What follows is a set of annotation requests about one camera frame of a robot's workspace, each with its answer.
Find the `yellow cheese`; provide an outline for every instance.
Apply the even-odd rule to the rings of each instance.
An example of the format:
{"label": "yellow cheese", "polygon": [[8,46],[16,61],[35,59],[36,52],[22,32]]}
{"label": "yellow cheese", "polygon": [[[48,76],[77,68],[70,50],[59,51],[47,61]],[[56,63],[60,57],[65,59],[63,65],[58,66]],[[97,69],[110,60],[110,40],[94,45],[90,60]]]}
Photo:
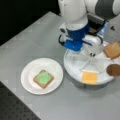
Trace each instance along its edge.
{"label": "yellow cheese", "polygon": [[97,84],[97,73],[83,72],[82,82],[85,84],[96,85]]}

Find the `brown toy food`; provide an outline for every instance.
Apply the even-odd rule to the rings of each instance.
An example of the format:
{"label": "brown toy food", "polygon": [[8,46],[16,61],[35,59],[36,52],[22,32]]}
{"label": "brown toy food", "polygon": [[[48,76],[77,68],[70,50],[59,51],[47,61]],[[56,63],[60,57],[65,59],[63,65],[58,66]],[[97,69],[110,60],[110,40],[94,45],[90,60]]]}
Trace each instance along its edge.
{"label": "brown toy food", "polygon": [[114,77],[120,76],[120,65],[118,65],[118,64],[109,65],[107,67],[107,73],[110,76],[114,76]]}
{"label": "brown toy food", "polygon": [[117,42],[104,47],[104,53],[107,57],[115,59],[120,56],[120,45]]}

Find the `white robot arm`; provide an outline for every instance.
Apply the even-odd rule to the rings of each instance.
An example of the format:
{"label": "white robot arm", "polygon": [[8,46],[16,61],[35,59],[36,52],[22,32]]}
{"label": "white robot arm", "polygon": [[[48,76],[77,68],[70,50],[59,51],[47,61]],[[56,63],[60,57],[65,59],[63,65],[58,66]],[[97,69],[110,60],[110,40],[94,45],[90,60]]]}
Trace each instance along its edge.
{"label": "white robot arm", "polygon": [[62,25],[64,27],[60,27],[64,34],[64,47],[79,51],[82,44],[86,43],[98,48],[94,52],[99,54],[102,51],[101,39],[88,35],[87,12],[105,20],[112,19],[120,14],[120,0],[58,0],[58,2],[61,15],[65,20]]}

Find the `gray table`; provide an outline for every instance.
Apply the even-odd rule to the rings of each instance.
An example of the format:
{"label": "gray table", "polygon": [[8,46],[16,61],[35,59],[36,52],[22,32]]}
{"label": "gray table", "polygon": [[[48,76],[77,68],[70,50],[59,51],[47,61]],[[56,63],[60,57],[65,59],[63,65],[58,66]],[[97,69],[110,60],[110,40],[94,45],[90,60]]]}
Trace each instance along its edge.
{"label": "gray table", "polygon": [[36,96],[21,85],[20,75],[30,61],[47,57],[63,69],[65,48],[58,44],[62,18],[49,12],[0,47],[0,80],[42,120],[119,120],[120,78],[99,90],[79,89],[64,72],[54,92]]}

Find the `small white plate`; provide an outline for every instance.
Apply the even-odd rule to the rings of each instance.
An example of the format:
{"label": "small white plate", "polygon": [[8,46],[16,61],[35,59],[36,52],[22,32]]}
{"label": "small white plate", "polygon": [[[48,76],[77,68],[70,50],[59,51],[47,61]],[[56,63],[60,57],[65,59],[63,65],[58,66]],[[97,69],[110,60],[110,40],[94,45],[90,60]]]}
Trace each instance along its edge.
{"label": "small white plate", "polygon": [[[54,80],[42,89],[33,78],[39,74],[41,70],[46,70],[54,76]],[[41,58],[30,62],[21,73],[22,86],[33,94],[47,94],[55,90],[63,80],[63,70],[58,62],[49,58]]]}

